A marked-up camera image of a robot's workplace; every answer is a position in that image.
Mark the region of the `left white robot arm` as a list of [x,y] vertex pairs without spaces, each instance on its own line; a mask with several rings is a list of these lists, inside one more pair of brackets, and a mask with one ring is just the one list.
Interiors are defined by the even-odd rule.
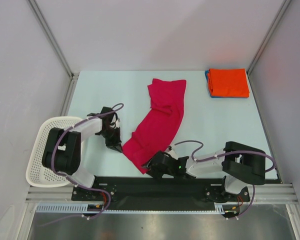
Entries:
[[108,149],[122,153],[120,120],[117,111],[123,103],[113,107],[104,106],[100,113],[90,113],[85,119],[72,126],[53,127],[48,134],[41,163],[58,176],[82,186],[82,194],[89,200],[100,195],[100,187],[95,175],[88,172],[82,164],[82,143],[96,135],[102,136]]

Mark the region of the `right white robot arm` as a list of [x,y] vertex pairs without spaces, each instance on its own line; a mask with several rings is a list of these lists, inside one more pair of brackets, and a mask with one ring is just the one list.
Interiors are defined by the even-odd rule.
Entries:
[[245,187],[266,183],[265,152],[234,141],[226,142],[224,148],[201,159],[194,155],[178,157],[173,146],[169,146],[166,151],[158,151],[141,167],[155,179],[169,175],[192,180],[208,173],[221,173],[222,183],[219,187],[204,189],[207,199],[215,203],[236,201]]

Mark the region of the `black base mounting strip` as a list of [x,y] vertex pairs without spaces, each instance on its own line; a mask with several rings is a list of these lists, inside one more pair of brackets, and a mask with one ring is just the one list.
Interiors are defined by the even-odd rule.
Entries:
[[216,204],[249,203],[260,186],[246,186],[239,193],[227,193],[222,178],[146,178],[99,176],[91,190],[72,189],[74,202],[93,203],[103,199],[104,190],[112,211],[200,212],[212,211]]

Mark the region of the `left aluminium corner post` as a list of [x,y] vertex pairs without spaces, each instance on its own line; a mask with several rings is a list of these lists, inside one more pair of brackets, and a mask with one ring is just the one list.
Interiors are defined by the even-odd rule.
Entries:
[[65,55],[58,44],[57,39],[55,38],[55,35],[52,31],[52,29],[49,26],[48,21],[46,20],[42,10],[40,9],[39,4],[36,0],[26,0],[27,4],[29,5],[34,17],[36,18],[39,26],[41,27],[44,35],[46,36],[52,50],[54,51],[57,59],[59,60],[61,66],[63,67],[64,71],[68,75],[70,79],[73,78],[74,73],[72,72],[70,65],[68,64],[68,61],[65,58]]

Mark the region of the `right aluminium corner post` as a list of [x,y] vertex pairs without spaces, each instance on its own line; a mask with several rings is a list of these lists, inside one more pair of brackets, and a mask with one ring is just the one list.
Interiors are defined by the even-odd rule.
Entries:
[[276,32],[277,28],[279,27],[281,21],[283,20],[285,13],[289,9],[290,5],[292,4],[292,0],[284,0],[279,7],[278,12],[276,13],[272,23],[270,24],[270,27],[268,28],[256,54],[254,55],[251,63],[248,66],[247,69],[247,75],[250,76],[257,65],[258,61],[260,60],[261,56],[263,55],[264,51],[266,50],[266,47],[268,46],[269,42],[271,41],[274,33]]

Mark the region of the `crimson red t-shirt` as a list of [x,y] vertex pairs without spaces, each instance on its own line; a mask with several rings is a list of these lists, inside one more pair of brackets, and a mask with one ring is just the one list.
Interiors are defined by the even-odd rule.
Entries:
[[148,85],[150,111],[123,145],[123,154],[141,174],[159,151],[165,151],[178,133],[185,113],[185,79],[164,81],[157,78]]

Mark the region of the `white perforated plastic basket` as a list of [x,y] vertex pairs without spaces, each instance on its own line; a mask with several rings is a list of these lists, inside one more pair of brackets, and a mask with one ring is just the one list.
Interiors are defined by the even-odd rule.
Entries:
[[82,119],[75,116],[52,117],[40,126],[32,152],[28,161],[25,178],[33,187],[38,188],[57,188],[64,187],[70,182],[52,170],[42,165],[42,157],[46,147],[49,132],[52,128],[66,129],[80,122]]

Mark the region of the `aluminium corner post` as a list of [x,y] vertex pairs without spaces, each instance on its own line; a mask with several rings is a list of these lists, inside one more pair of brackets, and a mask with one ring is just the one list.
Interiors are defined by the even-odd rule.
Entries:
[[261,56],[263,55],[264,51],[266,50],[266,47],[268,46],[269,42],[271,41],[274,33],[276,32],[277,28],[279,27],[281,21],[283,20],[285,13],[289,9],[290,5],[292,4],[292,0],[284,0],[279,7],[278,12],[276,13],[272,23],[270,24],[270,27],[268,28],[256,54],[254,55],[251,63],[248,66],[247,69],[247,75],[250,76],[257,65],[258,61],[260,60]]
[[48,21],[46,20],[42,10],[40,9],[39,4],[36,0],[26,0],[27,4],[29,5],[34,17],[36,18],[39,26],[41,27],[44,35],[46,36],[52,50],[54,51],[57,59],[59,60],[61,66],[63,67],[64,71],[68,75],[70,79],[73,78],[74,73],[72,72],[70,65],[68,64],[68,61],[65,58],[65,55],[58,44],[57,39],[55,38],[55,35],[52,31],[52,29],[49,26]]

